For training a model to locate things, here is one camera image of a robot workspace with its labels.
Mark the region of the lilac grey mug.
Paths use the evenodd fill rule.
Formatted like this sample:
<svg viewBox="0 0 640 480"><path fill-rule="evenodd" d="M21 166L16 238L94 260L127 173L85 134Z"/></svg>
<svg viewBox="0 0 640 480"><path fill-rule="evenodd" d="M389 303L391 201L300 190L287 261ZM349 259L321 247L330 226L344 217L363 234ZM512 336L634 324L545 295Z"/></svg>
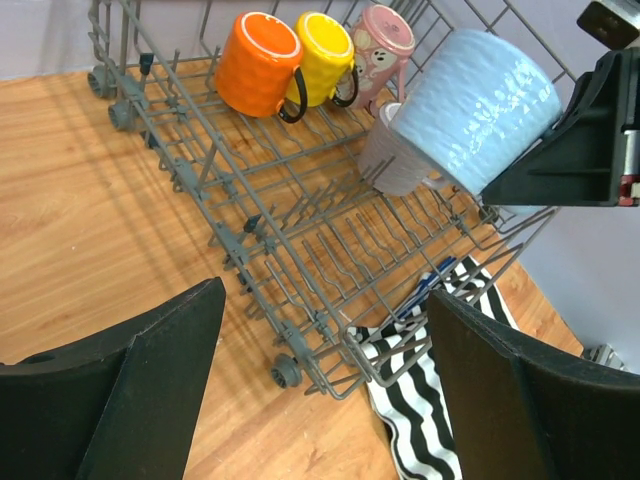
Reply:
<svg viewBox="0 0 640 480"><path fill-rule="evenodd" d="M361 176L376 190L396 197L407 196L421 185L443 188L447 180L431 178L435 170L389 129L400 107L399 102L387 102L379 109L357 159Z"/></svg>

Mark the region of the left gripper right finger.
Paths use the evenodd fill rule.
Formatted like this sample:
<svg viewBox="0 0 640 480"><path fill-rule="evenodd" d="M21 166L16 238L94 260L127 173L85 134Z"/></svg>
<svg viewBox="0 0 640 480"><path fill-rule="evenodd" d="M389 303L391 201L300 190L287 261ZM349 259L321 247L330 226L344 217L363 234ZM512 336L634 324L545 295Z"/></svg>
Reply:
<svg viewBox="0 0 640 480"><path fill-rule="evenodd" d="M636 479L639 377L582 359L438 290L435 363L466 479Z"/></svg>

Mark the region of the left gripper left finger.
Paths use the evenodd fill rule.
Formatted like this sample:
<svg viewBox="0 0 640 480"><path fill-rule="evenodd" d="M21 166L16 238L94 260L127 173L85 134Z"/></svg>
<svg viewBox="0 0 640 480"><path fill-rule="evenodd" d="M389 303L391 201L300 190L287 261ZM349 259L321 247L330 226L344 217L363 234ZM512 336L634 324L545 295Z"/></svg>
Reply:
<svg viewBox="0 0 640 480"><path fill-rule="evenodd" d="M225 306L219 278L1 368L5 479L180 479Z"/></svg>

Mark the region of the pink ghost pattern mug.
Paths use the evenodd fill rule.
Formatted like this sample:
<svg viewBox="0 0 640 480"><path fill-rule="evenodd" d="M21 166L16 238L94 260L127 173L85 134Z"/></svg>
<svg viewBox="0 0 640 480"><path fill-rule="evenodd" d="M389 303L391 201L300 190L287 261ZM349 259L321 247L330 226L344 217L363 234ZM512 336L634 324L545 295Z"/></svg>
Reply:
<svg viewBox="0 0 640 480"><path fill-rule="evenodd" d="M403 102L406 70L416 46L407 21L392 8L375 4L363 10L350 35L358 74L358 94L351 107L372 113L393 75L397 76L397 101Z"/></svg>

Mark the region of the yellow enamel mug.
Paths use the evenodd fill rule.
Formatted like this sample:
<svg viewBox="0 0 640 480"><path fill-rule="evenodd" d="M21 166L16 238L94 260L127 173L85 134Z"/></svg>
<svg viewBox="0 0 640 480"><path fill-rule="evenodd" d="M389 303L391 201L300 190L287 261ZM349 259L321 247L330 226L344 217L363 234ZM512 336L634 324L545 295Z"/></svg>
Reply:
<svg viewBox="0 0 640 480"><path fill-rule="evenodd" d="M303 56L300 70L304 78L307 107L331 100L339 107L351 106L359 93L354 43L341 23L317 11L303 13L294 31L301 42ZM350 75L353 92L341 97L338 85Z"/></svg>

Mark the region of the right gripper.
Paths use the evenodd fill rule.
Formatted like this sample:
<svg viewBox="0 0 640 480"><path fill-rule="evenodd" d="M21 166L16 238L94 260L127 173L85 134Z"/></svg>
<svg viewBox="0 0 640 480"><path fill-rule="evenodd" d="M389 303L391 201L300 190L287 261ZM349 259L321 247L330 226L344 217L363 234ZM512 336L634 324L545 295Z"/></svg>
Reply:
<svg viewBox="0 0 640 480"><path fill-rule="evenodd" d="M500 206L639 205L639 48L610 51L581 75L560 122L493 180Z"/></svg>

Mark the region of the light blue mug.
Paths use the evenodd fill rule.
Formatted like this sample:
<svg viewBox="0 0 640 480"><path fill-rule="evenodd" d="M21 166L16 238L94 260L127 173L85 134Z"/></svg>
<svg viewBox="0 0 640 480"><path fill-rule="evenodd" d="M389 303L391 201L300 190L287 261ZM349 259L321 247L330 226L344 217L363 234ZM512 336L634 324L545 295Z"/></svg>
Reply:
<svg viewBox="0 0 640 480"><path fill-rule="evenodd" d="M496 35L459 29L429 61L390 129L478 197L561 114L556 89L535 61Z"/></svg>

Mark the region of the orange glass mug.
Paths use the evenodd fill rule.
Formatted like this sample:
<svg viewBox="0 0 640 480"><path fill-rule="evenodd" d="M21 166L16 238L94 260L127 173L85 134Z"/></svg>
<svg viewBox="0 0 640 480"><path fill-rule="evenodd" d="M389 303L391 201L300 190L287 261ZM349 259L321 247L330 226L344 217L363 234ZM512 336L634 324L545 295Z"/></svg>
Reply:
<svg viewBox="0 0 640 480"><path fill-rule="evenodd" d="M273 115L293 124L308 106L298 35L277 17L239 15L226 40L214 83L224 102L254 118Z"/></svg>

